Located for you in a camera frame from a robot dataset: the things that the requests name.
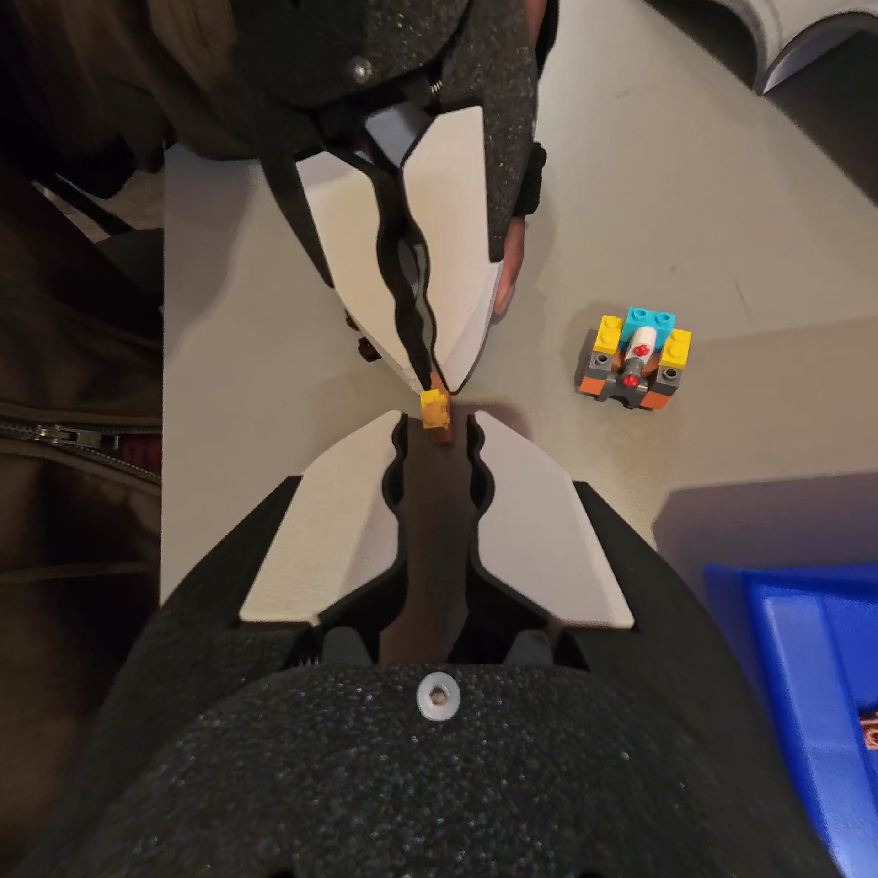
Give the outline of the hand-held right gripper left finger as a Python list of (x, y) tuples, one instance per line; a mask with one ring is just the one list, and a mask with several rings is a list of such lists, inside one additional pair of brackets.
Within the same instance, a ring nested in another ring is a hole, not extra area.
[(244, 601), (244, 622), (317, 622), (404, 548), (408, 417), (391, 410), (307, 467)]

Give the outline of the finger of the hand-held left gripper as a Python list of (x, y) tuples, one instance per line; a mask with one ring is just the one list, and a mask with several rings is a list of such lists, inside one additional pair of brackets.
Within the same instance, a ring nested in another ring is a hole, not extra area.
[(458, 393), (487, 337), (503, 262), (489, 253), (484, 114), (435, 117), (403, 162), (403, 188), (428, 256), (435, 365)]
[(424, 319), (400, 255), (409, 216), (394, 174), (337, 151), (310, 156), (296, 169), (346, 312), (413, 391), (428, 389)]

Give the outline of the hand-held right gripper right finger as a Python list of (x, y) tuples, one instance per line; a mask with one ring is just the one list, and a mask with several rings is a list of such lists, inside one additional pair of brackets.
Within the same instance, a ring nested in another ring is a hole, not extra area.
[(578, 628), (631, 630), (634, 617), (569, 474), (485, 411), (473, 417), (493, 496), (477, 559), (501, 586)]

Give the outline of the orange toy brick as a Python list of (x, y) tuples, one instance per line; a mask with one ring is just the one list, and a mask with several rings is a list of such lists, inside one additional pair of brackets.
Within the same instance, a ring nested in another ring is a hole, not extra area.
[(438, 394), (436, 411), (441, 412), (436, 414), (437, 426), (432, 428), (433, 438), (438, 444), (450, 444), (453, 441), (450, 394), (444, 379), (436, 370), (431, 372), (431, 389)]

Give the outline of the grey desk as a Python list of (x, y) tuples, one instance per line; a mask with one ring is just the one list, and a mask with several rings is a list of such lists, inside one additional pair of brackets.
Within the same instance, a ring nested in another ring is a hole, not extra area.
[[(876, 207), (769, 100), (640, 2), (565, 2), (541, 82), (548, 150), (509, 312), (455, 406), (410, 423), (413, 584), (391, 661), (463, 621), (466, 414), (587, 481), (698, 593), (707, 564), (876, 561)], [(388, 410), (335, 294), (254, 164), (167, 153), (161, 598), (287, 476)], [(659, 412), (578, 392), (605, 314), (693, 335)]]

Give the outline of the person's left hand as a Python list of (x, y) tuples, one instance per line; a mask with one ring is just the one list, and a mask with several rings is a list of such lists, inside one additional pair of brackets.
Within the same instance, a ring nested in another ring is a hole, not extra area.
[(524, 260), (527, 228), (527, 217), (515, 216), (512, 218), (505, 241), (503, 264), (493, 301), (493, 323), (503, 319), (514, 296)]

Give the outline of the colourful toy brick model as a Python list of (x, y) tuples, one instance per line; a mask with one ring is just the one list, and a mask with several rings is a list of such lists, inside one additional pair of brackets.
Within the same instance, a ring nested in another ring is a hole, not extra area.
[(578, 392), (629, 410), (664, 410), (680, 389), (693, 341), (676, 320), (633, 306), (625, 316), (603, 315), (586, 344)]

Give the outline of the blue storage bin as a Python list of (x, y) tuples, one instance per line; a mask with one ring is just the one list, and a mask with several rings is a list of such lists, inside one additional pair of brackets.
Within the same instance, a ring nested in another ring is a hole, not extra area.
[(877, 565), (707, 565), (710, 613), (844, 876), (877, 875)]

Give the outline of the brown zip hoodie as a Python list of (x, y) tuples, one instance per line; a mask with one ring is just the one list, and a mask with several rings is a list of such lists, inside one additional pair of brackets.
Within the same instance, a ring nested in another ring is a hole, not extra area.
[(231, 2), (2, 2), (2, 876), (158, 606), (162, 315), (54, 195), (253, 155)]

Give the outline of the open instruction booklet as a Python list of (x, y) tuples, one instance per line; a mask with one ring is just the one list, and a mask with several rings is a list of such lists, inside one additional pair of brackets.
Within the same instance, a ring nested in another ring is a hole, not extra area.
[(648, 1), (763, 95), (860, 32), (876, 34), (875, 1)]

